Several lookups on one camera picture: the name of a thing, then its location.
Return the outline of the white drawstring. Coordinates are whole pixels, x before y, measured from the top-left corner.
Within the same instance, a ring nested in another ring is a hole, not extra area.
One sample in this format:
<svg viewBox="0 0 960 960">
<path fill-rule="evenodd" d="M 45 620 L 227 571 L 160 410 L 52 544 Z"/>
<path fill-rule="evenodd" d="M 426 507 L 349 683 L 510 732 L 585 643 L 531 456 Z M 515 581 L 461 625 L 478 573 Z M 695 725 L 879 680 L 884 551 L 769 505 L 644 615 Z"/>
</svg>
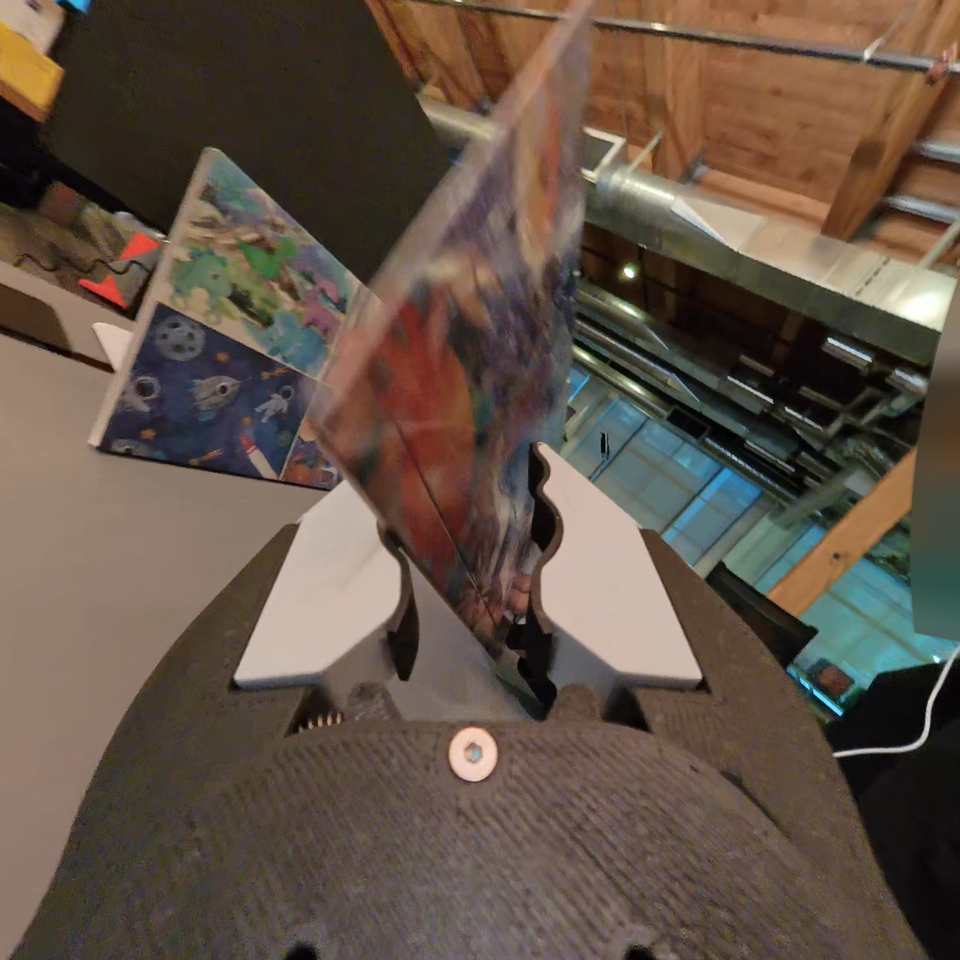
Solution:
<svg viewBox="0 0 960 960">
<path fill-rule="evenodd" d="M 836 760 L 863 759 L 871 757 L 895 757 L 913 753 L 925 746 L 933 730 L 933 715 L 937 699 L 942 692 L 950 676 L 954 664 L 958 660 L 959 645 L 955 644 L 954 649 L 948 657 L 942 662 L 936 680 L 931 686 L 930 692 L 925 698 L 922 714 L 922 725 L 920 732 L 912 741 L 896 746 L 872 746 L 860 747 L 846 750 L 835 750 L 833 757 Z"/>
</svg>

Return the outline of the printed picture puzzle box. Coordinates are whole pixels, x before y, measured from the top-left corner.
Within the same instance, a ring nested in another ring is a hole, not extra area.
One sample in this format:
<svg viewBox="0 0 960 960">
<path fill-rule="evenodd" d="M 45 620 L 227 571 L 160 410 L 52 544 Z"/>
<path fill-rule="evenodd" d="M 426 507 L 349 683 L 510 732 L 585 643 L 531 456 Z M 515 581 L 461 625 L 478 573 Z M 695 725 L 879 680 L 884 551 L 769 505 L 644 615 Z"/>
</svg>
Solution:
<svg viewBox="0 0 960 960">
<path fill-rule="evenodd" d="M 308 421 L 367 288 L 222 150 L 205 148 L 89 444 L 328 492 Z"/>
</svg>

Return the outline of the wooden beam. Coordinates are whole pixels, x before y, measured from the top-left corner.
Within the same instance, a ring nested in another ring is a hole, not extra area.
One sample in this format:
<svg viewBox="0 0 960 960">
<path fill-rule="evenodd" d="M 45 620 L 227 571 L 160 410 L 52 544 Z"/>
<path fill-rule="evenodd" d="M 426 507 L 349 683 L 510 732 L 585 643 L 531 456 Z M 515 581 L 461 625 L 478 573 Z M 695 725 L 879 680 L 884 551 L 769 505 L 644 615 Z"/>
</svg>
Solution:
<svg viewBox="0 0 960 960">
<path fill-rule="evenodd" d="M 841 580 L 912 508 L 918 446 L 913 446 L 767 594 L 800 618 Z"/>
</svg>

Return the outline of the large yellow box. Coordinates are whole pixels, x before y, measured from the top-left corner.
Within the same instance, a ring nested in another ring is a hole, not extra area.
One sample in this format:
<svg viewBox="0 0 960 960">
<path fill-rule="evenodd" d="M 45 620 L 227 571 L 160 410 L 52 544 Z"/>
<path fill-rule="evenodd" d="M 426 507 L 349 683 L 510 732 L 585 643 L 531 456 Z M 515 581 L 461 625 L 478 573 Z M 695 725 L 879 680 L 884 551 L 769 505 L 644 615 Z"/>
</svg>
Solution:
<svg viewBox="0 0 960 960">
<path fill-rule="evenodd" d="M 47 121 L 63 84 L 62 66 L 1 24 L 1 101 L 36 123 Z"/>
</svg>

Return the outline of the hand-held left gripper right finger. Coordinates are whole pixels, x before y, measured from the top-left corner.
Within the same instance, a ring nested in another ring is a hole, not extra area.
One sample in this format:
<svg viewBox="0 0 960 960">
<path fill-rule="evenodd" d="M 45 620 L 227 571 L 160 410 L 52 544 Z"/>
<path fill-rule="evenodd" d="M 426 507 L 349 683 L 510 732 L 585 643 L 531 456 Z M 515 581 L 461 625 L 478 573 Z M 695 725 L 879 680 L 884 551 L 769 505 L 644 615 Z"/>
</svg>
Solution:
<svg viewBox="0 0 960 960">
<path fill-rule="evenodd" d="M 529 618 L 558 690 L 693 690 L 702 669 L 642 527 L 550 446 L 531 447 L 536 506 L 552 530 L 532 575 Z"/>
</svg>

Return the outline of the black partition panel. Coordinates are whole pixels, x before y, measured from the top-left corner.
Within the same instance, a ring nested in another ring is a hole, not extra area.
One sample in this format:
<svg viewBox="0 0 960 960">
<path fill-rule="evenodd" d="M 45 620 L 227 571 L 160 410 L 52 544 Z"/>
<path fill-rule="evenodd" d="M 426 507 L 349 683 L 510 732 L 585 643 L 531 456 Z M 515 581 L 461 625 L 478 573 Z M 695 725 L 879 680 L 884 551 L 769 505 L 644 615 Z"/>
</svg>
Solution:
<svg viewBox="0 0 960 960">
<path fill-rule="evenodd" d="M 216 148 L 367 284 L 450 169 L 365 2 L 91 2 L 60 63 L 45 146 L 162 230 Z"/>
</svg>

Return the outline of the red and grey triangular object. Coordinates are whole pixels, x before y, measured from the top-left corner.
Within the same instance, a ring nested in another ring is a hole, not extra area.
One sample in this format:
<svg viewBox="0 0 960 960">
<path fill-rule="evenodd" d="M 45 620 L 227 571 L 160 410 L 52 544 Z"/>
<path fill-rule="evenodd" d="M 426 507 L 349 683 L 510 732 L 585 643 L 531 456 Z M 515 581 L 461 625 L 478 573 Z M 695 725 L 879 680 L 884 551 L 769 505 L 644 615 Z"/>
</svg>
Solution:
<svg viewBox="0 0 960 960">
<path fill-rule="evenodd" d="M 134 233 L 116 258 L 95 266 L 90 275 L 78 280 L 78 286 L 120 310 L 128 310 L 150 281 L 163 247 L 162 240 L 148 233 Z"/>
</svg>

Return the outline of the silver ceiling ducts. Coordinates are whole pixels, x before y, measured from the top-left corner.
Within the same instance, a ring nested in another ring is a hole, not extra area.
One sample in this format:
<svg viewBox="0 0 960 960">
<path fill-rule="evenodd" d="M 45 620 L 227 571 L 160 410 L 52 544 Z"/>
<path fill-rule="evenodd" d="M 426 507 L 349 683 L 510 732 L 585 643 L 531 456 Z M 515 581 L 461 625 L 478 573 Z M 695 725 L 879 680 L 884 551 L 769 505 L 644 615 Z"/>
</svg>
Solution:
<svg viewBox="0 0 960 960">
<path fill-rule="evenodd" d="M 954 279 L 702 196 L 625 162 L 622 137 L 589 126 L 583 135 L 586 220 L 595 227 L 847 338 L 932 365 Z"/>
</svg>

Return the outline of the dark ceiling pipe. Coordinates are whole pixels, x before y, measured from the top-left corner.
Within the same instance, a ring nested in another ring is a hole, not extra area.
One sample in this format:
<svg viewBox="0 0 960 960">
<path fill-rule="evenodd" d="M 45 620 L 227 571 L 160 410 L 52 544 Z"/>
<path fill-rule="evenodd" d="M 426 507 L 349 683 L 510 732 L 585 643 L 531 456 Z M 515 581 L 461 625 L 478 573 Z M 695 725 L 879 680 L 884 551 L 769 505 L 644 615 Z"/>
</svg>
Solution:
<svg viewBox="0 0 960 960">
<path fill-rule="evenodd" d="M 411 1 L 416 6 L 451 10 L 456 13 L 487 15 L 530 22 L 554 22 L 567 16 L 564 12 L 528 6 L 506 6 L 487 2 L 466 1 Z M 777 38 L 769 35 L 709 30 L 639 18 L 596 15 L 591 26 L 597 30 L 623 35 L 636 35 L 664 41 L 690 42 L 734 50 L 793 57 L 826 63 L 862 66 L 897 73 L 918 74 L 933 81 L 958 77 L 958 54 L 953 58 L 943 54 L 933 57 L 882 50 L 874 44 L 853 49 L 835 44 L 814 43 Z"/>
</svg>

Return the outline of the white paper sheet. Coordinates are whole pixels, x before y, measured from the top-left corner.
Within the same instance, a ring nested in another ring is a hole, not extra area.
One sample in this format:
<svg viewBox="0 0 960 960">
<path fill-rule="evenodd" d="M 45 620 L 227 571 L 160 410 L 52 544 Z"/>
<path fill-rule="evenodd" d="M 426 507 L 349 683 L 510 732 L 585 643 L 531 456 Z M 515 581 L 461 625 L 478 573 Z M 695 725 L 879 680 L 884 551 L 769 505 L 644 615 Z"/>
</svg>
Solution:
<svg viewBox="0 0 960 960">
<path fill-rule="evenodd" d="M 105 321 L 96 321 L 91 325 L 105 360 L 110 369 L 120 372 L 126 362 L 126 356 L 135 341 L 135 334 L 124 327 Z"/>
</svg>

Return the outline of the red and blue jigsaw puzzle board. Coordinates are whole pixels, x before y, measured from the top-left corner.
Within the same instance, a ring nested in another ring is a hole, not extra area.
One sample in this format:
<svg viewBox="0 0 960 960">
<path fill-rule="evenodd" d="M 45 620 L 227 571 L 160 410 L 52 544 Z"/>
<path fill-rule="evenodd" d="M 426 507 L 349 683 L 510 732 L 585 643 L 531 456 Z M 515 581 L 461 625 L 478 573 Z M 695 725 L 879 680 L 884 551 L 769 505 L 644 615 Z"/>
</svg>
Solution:
<svg viewBox="0 0 960 960">
<path fill-rule="evenodd" d="M 532 545 L 529 455 L 563 432 L 586 220 L 594 2 L 570 2 L 350 308 L 325 453 L 488 654 Z"/>
</svg>

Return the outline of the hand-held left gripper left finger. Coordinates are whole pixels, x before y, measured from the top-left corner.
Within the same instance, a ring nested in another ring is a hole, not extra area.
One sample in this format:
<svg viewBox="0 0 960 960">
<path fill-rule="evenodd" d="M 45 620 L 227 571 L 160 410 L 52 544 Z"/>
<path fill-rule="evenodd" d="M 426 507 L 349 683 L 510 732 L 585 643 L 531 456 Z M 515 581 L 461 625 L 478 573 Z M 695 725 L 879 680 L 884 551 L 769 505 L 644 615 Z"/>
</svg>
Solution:
<svg viewBox="0 0 960 960">
<path fill-rule="evenodd" d="M 342 483 L 298 522 L 239 663 L 243 690 L 408 681 L 419 648 L 410 565 Z"/>
</svg>

